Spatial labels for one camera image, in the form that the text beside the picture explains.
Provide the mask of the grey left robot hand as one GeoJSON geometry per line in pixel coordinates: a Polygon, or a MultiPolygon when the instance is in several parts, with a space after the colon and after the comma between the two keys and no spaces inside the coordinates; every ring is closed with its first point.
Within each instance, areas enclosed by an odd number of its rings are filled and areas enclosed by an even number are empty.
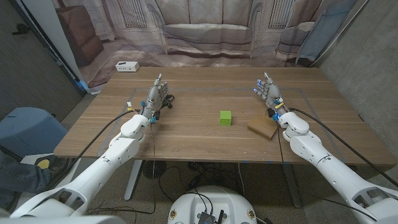
{"type": "Polygon", "coordinates": [[[149,119],[151,123],[160,117],[160,110],[164,107],[171,108],[169,88],[167,82],[162,82],[162,74],[155,79],[154,84],[150,87],[148,96],[142,106],[141,115],[149,119]]]}

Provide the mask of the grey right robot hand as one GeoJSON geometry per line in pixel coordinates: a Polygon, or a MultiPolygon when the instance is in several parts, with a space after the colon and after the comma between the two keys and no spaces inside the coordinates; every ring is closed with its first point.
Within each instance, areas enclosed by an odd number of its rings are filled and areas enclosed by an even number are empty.
{"type": "Polygon", "coordinates": [[[263,80],[257,80],[257,87],[253,91],[265,101],[267,114],[274,121],[278,121],[283,114],[289,111],[284,104],[279,88],[267,72],[264,73],[263,80]]]}

